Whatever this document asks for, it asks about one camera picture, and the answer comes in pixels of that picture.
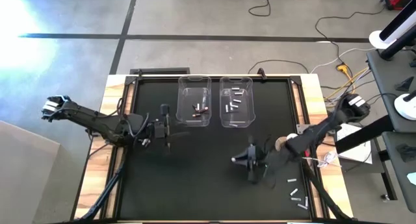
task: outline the wooden table frame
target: wooden table frame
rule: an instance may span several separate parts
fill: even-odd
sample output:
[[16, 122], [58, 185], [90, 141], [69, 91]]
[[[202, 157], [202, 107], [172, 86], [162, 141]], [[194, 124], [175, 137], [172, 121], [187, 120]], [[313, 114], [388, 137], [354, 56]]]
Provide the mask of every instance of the wooden table frame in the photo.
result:
[[[104, 114], [110, 114], [116, 110], [117, 102], [119, 98], [127, 96], [127, 101], [123, 104], [122, 108], [125, 113], [130, 113], [130, 106], [132, 97], [135, 95], [133, 90], [135, 88], [125, 89], [125, 80], [126, 76], [136, 76], [136, 75], [109, 75], [105, 87], [105, 93], [101, 103], [100, 112]], [[143, 77], [167, 77], [167, 76], [183, 76], [183, 75], [143, 75]], [[259, 75], [247, 75], [247, 74], [226, 74], [221, 76], [249, 76], [249, 77], [258, 77]], [[324, 118], [327, 117], [326, 107], [324, 104], [322, 92], [320, 89], [319, 79], [316, 74], [274, 74], [268, 75], [268, 77], [290, 77], [298, 76], [302, 82], [302, 89], [299, 90], [296, 84], [292, 85], [294, 99], [296, 103], [296, 111], [298, 114], [299, 123], [310, 123], [317, 124], [321, 122]], [[301, 99], [304, 98], [304, 103], [306, 108], [302, 107]], [[326, 137], [324, 139], [326, 143], [333, 143], [332, 137]], [[97, 148], [104, 145], [105, 142], [101, 137], [96, 137], [93, 139], [90, 146], [90, 153], [95, 151]], [[329, 145], [320, 145], [317, 148], [317, 158], [323, 160], [324, 155], [329, 151], [336, 150], [334, 147]], [[73, 214], [71, 218], [79, 218], [86, 214], [89, 208], [95, 203], [101, 192], [103, 191], [107, 181], [111, 178], [114, 171], [118, 169], [118, 165], [121, 161], [121, 155], [123, 153], [122, 148], [116, 149], [111, 145], [104, 147], [100, 152], [96, 153], [92, 158], [87, 159], [86, 166], [84, 169], [84, 174], [81, 180], [81, 186], [79, 188], [79, 195], [77, 196], [74, 204]], [[333, 162], [339, 164], [338, 158]], [[343, 174], [340, 167], [328, 165], [325, 168], [320, 169], [320, 175], [322, 183], [325, 190], [329, 193], [331, 198], [335, 203], [341, 208], [341, 210], [348, 216], [352, 217], [352, 209], [350, 206], [350, 201], [345, 187], [345, 182]], [[325, 210], [322, 210], [320, 204], [320, 197], [313, 187], [313, 201], [315, 204], [315, 213], [318, 218], [324, 217]], [[111, 191], [110, 197], [107, 201], [105, 207], [107, 208], [105, 216], [99, 212], [96, 218], [112, 218], [114, 217], [116, 211], [114, 209], [115, 204], [115, 194], [118, 189], [116, 185]]]

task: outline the gray concrete floor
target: gray concrete floor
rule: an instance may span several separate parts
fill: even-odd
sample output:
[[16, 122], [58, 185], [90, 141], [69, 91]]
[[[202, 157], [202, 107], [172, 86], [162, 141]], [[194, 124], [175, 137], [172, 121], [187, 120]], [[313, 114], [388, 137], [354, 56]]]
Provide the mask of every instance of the gray concrete floor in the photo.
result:
[[[98, 109], [118, 40], [14, 38], [18, 33], [120, 34], [130, 0], [0, 0], [0, 119], [60, 142], [65, 149], [56, 163], [35, 222], [70, 217], [83, 171], [88, 137], [82, 127], [67, 121], [40, 120], [46, 97], [69, 95]], [[377, 12], [378, 0], [270, 0], [272, 15], [258, 18], [247, 10], [263, 0], [137, 0], [129, 34], [195, 34], [317, 37], [322, 16], [349, 16], [354, 11]], [[327, 36], [366, 38], [382, 29], [397, 12], [321, 21]], [[339, 44], [340, 51], [371, 48], [369, 44]], [[191, 73], [246, 73], [266, 59], [301, 62], [312, 70], [335, 58], [335, 47], [315, 42], [208, 42], [127, 40], [117, 73], [133, 68], [190, 67]], [[343, 60], [356, 73], [366, 67], [365, 52]], [[282, 62], [262, 64], [267, 73], [302, 73], [300, 66]], [[322, 85], [339, 86], [346, 79], [334, 66], [316, 70]], [[372, 80], [366, 76], [362, 82]], [[331, 90], [323, 90], [328, 95]], [[375, 83], [358, 89], [364, 98], [378, 93]], [[386, 114], [383, 103], [372, 106], [368, 124]], [[345, 175], [354, 216], [365, 221], [415, 223], [393, 178], [399, 201], [383, 203], [380, 175]]]

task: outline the plastic container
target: plastic container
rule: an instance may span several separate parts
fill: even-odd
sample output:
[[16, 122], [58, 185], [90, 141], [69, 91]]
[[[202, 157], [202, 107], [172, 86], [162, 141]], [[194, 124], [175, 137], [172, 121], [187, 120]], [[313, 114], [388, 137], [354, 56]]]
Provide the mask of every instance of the plastic container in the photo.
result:
[[[211, 119], [211, 78], [208, 76], [183, 76], [178, 80], [176, 118], [188, 127], [206, 127]], [[208, 107], [201, 116], [192, 107], [199, 103], [200, 109]]]
[[[234, 107], [231, 110], [230, 103], [238, 108]], [[224, 127], [232, 128], [248, 127], [255, 120], [251, 78], [222, 77], [220, 79], [220, 117]]]

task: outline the clear plastic bin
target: clear plastic bin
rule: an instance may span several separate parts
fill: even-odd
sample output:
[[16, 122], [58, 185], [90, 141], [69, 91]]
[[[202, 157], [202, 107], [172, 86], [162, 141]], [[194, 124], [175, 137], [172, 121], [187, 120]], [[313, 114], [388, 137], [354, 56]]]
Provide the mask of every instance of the clear plastic bin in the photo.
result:
[[222, 77], [220, 79], [220, 117], [224, 127], [233, 128], [248, 127], [255, 120], [251, 78]]
[[[183, 76], [178, 80], [176, 118], [188, 127], [206, 127], [211, 119], [211, 78], [208, 76]], [[208, 110], [200, 116], [192, 106]]]

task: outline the wooden plank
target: wooden plank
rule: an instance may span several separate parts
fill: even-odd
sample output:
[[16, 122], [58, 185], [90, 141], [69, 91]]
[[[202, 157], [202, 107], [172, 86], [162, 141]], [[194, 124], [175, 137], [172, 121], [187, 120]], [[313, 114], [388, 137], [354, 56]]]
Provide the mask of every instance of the wooden plank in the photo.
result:
[[[299, 74], [283, 74], [283, 75], [271, 74], [268, 76], [269, 77], [272, 77], [272, 76], [282, 77], [282, 76], [291, 76], [291, 75], [299, 75]], [[124, 80], [126, 76], [130, 76], [130, 75], [109, 75], [107, 79], [107, 84], [106, 84], [104, 98], [101, 104], [100, 112], [109, 114], [116, 110], [117, 102], [119, 98], [121, 98], [121, 96], [123, 95]], [[165, 76], [180, 77], [183, 75], [144, 75], [144, 77], [165, 77]], [[229, 75], [227, 74], [227, 76], [259, 77], [259, 75], [254, 75], [254, 74], [251, 74], [251, 75], [247, 75], [247, 74]], [[326, 108], [325, 108], [322, 92], [320, 89], [318, 76], [316, 74], [301, 74], [300, 76], [302, 78], [302, 89], [305, 95], [309, 121], [311, 122], [311, 124], [317, 124], [327, 117]], [[129, 107], [131, 104], [131, 97], [132, 97], [132, 93], [129, 92], [128, 98], [127, 98], [128, 101], [126, 104], [126, 112], [129, 111]], [[296, 109], [299, 115], [299, 119], [304, 121], [302, 109], [300, 108], [300, 97], [299, 97], [298, 92], [294, 92], [294, 97], [296, 101]], [[327, 137], [325, 139], [325, 142], [333, 143], [333, 139]], [[96, 142], [96, 140], [94, 140], [93, 146], [95, 148], [101, 145], [99, 144], [99, 141]], [[317, 149], [317, 156], [319, 159], [323, 159], [324, 155], [328, 151], [333, 151], [333, 150], [335, 150], [335, 148], [332, 146], [320, 145]], [[84, 215], [88, 211], [89, 207], [96, 201], [100, 193], [103, 191], [104, 186], [105, 186], [105, 179], [107, 176], [107, 171], [109, 169], [110, 157], [111, 157], [111, 147], [108, 147], [107, 151], [104, 151], [104, 152], [100, 151], [88, 161], [88, 164], [86, 167], [86, 173], [83, 178], [83, 186], [81, 188], [77, 210], [75, 213], [76, 218], [79, 218], [82, 215]], [[346, 215], [349, 215], [350, 217], [352, 217], [350, 201], [349, 201], [348, 194], [345, 188], [345, 182], [344, 182], [341, 168], [338, 168], [336, 166], [327, 166], [326, 168], [321, 169], [321, 174], [322, 174], [322, 181], [323, 181], [324, 187], [328, 191], [329, 195], [332, 197], [335, 203], [337, 203], [337, 205], [341, 208], [341, 210]], [[322, 216], [322, 210], [320, 209], [320, 203], [319, 203], [320, 200], [319, 200], [319, 196], [316, 190], [313, 191], [313, 196], [314, 196], [315, 206], [317, 207], [317, 213]], [[109, 208], [112, 208], [112, 207], [114, 207], [114, 194], [113, 193], [111, 194], [110, 199], [109, 199]]]

